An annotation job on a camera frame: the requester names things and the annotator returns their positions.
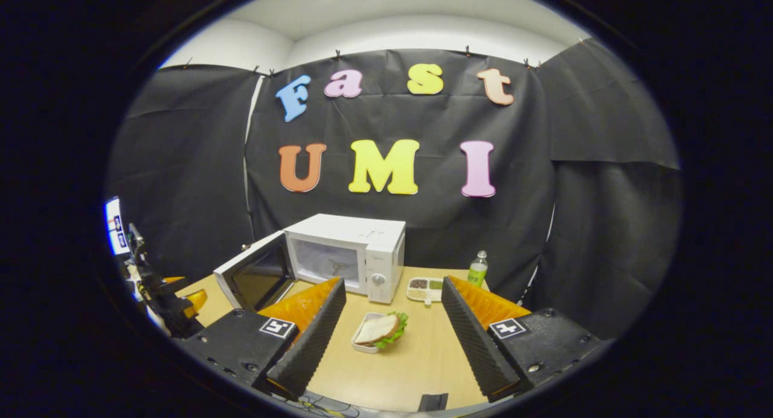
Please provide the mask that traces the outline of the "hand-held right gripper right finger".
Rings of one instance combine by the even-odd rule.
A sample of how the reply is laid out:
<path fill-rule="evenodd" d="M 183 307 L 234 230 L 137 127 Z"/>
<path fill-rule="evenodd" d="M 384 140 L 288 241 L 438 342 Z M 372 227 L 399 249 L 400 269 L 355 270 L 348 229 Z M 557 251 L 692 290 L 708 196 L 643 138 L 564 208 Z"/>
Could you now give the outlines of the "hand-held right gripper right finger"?
<path fill-rule="evenodd" d="M 491 402 L 547 384 L 609 344 L 555 308 L 532 312 L 460 278 L 444 278 L 441 302 Z"/>

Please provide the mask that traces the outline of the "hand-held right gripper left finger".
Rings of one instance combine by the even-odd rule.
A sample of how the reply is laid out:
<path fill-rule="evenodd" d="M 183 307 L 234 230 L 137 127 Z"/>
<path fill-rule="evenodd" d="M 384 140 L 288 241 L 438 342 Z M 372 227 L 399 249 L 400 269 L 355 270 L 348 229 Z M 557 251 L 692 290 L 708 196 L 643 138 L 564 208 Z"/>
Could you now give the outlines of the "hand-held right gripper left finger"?
<path fill-rule="evenodd" d="M 181 347 L 241 385 L 296 401 L 306 393 L 345 303 L 344 283 L 332 278 L 263 313 L 235 309 Z"/>

